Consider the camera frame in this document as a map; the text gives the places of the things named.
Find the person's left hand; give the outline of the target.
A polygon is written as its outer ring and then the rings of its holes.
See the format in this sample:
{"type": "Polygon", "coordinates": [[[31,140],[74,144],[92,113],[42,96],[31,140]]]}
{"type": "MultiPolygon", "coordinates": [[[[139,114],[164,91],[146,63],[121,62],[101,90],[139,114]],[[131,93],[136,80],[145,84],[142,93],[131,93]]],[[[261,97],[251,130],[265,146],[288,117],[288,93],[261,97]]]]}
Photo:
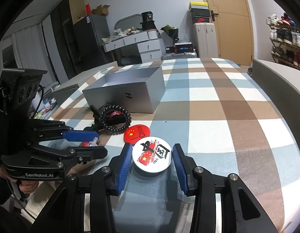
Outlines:
{"type": "MultiPolygon", "coordinates": [[[[11,178],[5,168],[2,166],[0,167],[0,177],[4,178],[4,179],[8,179],[9,181],[11,181],[12,183],[16,183],[17,180],[11,178]]],[[[22,180],[21,183],[19,184],[19,189],[21,192],[25,193],[25,194],[31,194],[34,191],[36,191],[36,189],[39,187],[39,182],[38,181],[26,181],[26,180],[22,180]]]]}

